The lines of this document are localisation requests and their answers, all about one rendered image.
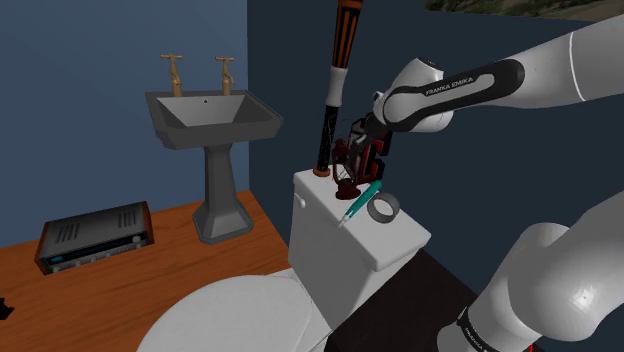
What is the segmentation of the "dark red toy figure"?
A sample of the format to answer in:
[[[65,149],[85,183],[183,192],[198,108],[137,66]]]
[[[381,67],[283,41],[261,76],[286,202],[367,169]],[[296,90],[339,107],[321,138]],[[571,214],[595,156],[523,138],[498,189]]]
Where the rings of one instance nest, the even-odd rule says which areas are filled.
[[[332,149],[332,177],[337,185],[335,197],[339,200],[356,199],[361,194],[358,189],[362,153],[359,140],[363,136],[364,124],[365,118],[353,122],[349,135],[337,139]]]

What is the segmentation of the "teal syringe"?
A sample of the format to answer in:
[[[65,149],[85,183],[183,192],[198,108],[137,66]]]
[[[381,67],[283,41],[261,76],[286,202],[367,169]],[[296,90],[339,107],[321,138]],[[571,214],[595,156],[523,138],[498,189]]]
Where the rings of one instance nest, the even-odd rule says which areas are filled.
[[[363,206],[365,206],[370,201],[370,199],[379,191],[381,187],[381,180],[373,181],[370,186],[366,190],[364,190],[349,206],[345,214],[341,217],[337,227],[343,227],[346,222],[348,222]]]

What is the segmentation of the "grey tape roll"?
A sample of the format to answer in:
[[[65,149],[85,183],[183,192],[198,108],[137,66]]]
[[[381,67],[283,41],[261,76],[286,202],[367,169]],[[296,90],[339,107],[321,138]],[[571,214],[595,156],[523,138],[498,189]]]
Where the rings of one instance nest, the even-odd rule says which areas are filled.
[[[367,212],[376,222],[387,224],[392,222],[400,211],[398,199],[387,192],[377,192],[367,203]]]

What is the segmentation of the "white toilet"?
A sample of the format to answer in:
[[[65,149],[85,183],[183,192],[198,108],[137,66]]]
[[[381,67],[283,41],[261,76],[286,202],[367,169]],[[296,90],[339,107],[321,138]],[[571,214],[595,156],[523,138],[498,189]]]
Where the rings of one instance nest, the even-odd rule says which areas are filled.
[[[335,184],[295,174],[289,268],[223,279],[187,295],[137,352],[321,352],[326,337],[405,265],[430,233],[403,211],[379,223]]]

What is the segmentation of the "orange black baseball bat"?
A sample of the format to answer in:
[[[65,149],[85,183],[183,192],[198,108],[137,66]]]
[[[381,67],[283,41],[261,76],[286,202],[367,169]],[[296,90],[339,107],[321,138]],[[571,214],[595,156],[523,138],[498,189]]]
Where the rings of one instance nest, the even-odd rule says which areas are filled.
[[[317,177],[328,177],[331,147],[339,108],[342,106],[342,92],[348,73],[348,62],[360,18],[363,0],[338,0],[330,66],[330,79],[325,113],[319,144],[318,158],[313,173]]]

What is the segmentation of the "black stereo receiver wooden case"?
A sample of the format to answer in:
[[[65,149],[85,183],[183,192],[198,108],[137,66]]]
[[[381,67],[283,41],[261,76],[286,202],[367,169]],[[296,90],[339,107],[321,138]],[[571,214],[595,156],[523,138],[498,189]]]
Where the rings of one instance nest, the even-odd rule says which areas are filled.
[[[149,207],[142,201],[46,222],[34,262],[49,275],[153,243]]]

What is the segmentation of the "grey pedestal sink brass taps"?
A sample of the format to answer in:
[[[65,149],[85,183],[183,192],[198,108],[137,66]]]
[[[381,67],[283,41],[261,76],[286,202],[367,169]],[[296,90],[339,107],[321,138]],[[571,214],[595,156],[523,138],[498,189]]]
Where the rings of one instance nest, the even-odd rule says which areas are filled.
[[[171,150],[204,151],[205,200],[192,215],[199,240],[216,244],[251,232],[253,220],[236,195],[231,147],[275,137],[283,117],[251,92],[231,90],[226,68],[221,90],[184,92],[175,66],[182,57],[160,57],[169,61],[172,91],[145,94],[156,136]]]

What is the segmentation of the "wall picture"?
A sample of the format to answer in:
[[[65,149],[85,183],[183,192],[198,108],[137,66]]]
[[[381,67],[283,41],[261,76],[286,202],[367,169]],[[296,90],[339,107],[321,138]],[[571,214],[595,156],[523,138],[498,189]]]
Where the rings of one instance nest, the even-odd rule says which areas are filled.
[[[425,9],[597,22],[624,14],[624,0],[426,0]]]

